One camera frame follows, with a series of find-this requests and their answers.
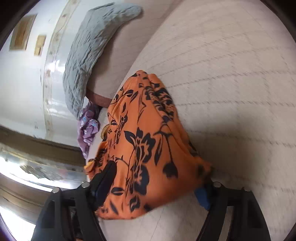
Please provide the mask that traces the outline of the orange black floral blouse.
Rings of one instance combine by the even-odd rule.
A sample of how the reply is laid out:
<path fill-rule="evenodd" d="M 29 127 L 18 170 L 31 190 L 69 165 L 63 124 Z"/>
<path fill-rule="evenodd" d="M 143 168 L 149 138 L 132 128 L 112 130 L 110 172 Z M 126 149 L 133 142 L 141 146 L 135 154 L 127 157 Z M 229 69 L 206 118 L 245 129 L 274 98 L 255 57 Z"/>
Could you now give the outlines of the orange black floral blouse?
<path fill-rule="evenodd" d="M 112 100 L 109 125 L 97 155 L 85 166 L 89 178 L 108 162 L 117 173 L 97 208 L 103 219 L 134 219 L 201 187 L 212 167 L 191 144 L 161 80 L 142 70 Z"/>

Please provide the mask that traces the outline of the purple floral garment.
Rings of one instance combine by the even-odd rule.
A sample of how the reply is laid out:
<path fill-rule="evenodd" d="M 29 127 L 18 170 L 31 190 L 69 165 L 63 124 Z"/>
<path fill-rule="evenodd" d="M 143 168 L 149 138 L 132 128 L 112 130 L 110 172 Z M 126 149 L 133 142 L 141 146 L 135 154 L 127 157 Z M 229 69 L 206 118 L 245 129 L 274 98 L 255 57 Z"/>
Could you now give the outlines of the purple floral garment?
<path fill-rule="evenodd" d="M 78 145 L 82 151 L 84 159 L 87 159 L 90 145 L 95 135 L 99 132 L 100 123 L 98 121 L 101 107 L 93 102 L 88 102 L 78 121 Z"/>

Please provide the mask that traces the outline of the pink quilted bed cover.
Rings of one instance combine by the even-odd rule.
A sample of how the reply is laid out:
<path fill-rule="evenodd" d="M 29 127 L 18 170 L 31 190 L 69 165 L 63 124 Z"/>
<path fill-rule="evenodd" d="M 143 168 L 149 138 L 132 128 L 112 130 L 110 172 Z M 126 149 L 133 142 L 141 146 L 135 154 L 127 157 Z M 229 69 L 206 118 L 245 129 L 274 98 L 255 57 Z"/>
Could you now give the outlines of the pink quilted bed cover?
<path fill-rule="evenodd" d="M 295 40 L 261 1 L 181 1 L 138 55 L 200 155 L 249 187 L 272 240 L 295 224 Z"/>

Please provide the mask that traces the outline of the pink bolster cushion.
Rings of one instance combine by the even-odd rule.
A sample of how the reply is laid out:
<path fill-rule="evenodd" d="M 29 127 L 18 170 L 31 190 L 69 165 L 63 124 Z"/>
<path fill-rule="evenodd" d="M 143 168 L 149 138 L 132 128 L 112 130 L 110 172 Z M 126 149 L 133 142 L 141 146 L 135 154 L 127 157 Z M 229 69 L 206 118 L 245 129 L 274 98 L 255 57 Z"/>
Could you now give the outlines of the pink bolster cushion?
<path fill-rule="evenodd" d="M 141 14 L 124 23 L 107 43 L 87 84 L 89 101 L 107 108 L 147 42 L 181 1 L 128 1 Z"/>

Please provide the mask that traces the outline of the grey quilted pillow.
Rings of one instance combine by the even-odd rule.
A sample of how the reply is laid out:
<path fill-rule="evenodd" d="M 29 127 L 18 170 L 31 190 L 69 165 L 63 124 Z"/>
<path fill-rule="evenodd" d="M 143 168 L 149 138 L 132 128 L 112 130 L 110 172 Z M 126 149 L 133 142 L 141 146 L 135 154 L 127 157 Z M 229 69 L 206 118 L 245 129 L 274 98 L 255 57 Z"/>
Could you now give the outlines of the grey quilted pillow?
<path fill-rule="evenodd" d="M 90 9 L 73 40 L 63 74 L 68 110 L 79 119 L 92 69 L 115 32 L 137 18 L 142 7 L 130 3 L 109 3 Z"/>

